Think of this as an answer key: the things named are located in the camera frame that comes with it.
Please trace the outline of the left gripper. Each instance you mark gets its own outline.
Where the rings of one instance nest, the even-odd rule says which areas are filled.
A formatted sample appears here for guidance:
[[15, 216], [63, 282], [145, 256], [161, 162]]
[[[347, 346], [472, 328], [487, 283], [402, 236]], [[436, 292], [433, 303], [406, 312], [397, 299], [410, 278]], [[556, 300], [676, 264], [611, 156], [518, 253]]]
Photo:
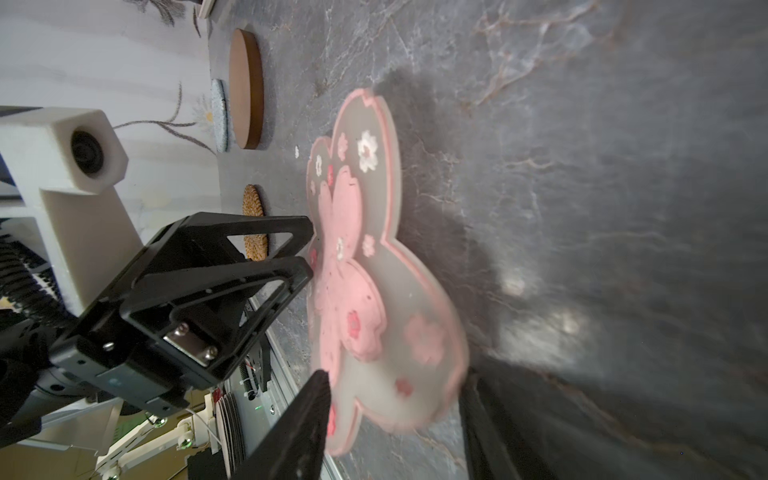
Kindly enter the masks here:
[[226, 380], [308, 284], [305, 216], [197, 213], [164, 227], [79, 323], [51, 363], [155, 415]]

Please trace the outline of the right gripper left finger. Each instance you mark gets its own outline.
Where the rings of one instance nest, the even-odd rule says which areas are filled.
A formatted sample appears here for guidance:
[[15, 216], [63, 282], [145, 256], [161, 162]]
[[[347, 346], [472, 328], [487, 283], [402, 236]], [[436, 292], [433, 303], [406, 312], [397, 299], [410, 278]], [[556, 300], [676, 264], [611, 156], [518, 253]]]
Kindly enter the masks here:
[[329, 375], [308, 379], [258, 448], [234, 472], [235, 479], [321, 477], [331, 407]]

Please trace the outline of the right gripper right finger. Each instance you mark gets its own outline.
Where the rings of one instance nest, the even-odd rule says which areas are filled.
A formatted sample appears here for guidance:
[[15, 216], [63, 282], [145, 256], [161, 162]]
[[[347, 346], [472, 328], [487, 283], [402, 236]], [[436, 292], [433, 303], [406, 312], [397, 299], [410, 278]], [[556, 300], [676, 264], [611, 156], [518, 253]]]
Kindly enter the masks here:
[[500, 398], [476, 371], [459, 397], [470, 479], [553, 479], [555, 474], [525, 442]]

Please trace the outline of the pink cherry blossom coaster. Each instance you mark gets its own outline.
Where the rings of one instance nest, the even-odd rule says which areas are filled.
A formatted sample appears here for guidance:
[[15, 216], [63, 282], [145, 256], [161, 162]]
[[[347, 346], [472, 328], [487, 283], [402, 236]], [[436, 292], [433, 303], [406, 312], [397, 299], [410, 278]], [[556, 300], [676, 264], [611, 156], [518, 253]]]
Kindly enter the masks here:
[[349, 452], [361, 423], [406, 433], [457, 400], [469, 348], [458, 312], [397, 237], [403, 206], [396, 127], [383, 97], [357, 89], [307, 164], [312, 365], [331, 388], [326, 450]]

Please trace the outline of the brown round wooden coaster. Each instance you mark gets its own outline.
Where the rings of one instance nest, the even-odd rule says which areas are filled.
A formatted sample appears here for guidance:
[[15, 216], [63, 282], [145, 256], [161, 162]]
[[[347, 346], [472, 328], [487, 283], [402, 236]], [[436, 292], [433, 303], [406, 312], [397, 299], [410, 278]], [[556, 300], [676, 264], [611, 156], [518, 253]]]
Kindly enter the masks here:
[[256, 36], [236, 29], [229, 53], [229, 107], [237, 145], [258, 147], [264, 125], [264, 79]]

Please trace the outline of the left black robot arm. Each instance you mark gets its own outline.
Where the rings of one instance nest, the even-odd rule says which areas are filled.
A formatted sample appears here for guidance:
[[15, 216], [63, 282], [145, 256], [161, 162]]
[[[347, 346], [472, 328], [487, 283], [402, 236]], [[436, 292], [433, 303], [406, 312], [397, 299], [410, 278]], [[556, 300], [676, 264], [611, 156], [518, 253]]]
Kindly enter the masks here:
[[226, 380], [309, 283], [305, 216], [200, 212], [161, 229], [79, 315], [1, 246], [1, 442], [107, 393], [158, 417]]

